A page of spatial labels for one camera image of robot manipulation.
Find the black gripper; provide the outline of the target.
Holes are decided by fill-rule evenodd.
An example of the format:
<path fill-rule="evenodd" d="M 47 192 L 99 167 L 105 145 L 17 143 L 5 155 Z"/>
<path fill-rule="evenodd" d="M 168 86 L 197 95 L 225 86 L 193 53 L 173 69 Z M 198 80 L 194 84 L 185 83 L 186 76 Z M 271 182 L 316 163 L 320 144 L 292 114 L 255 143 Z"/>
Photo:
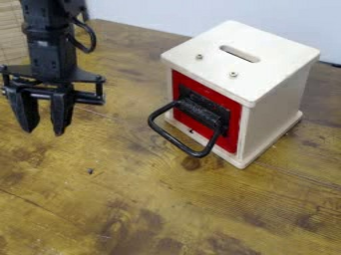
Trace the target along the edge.
<path fill-rule="evenodd" d="M 105 103 L 106 79 L 78 67 L 78 48 L 87 51 L 71 34 L 30 36 L 31 63 L 0 67 L 3 93 L 26 132 L 31 132 L 41 121 L 37 99 L 51 100 L 55 135 L 62 135 L 73 122 L 75 103 Z"/>

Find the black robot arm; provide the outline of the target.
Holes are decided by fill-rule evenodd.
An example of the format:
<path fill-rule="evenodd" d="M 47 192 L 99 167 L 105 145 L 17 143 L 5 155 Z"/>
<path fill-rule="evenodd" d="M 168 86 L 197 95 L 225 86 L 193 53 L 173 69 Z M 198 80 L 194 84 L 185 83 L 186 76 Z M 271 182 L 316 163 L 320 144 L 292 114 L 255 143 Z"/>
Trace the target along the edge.
<path fill-rule="evenodd" d="M 29 65 L 0 66 L 3 95 L 25 131 L 41 121 L 39 102 L 51 102 L 54 133 L 65 133 L 75 104 L 105 102 L 106 78 L 78 67 L 77 52 L 95 51 L 98 38 L 86 24 L 86 0 L 21 0 Z"/>

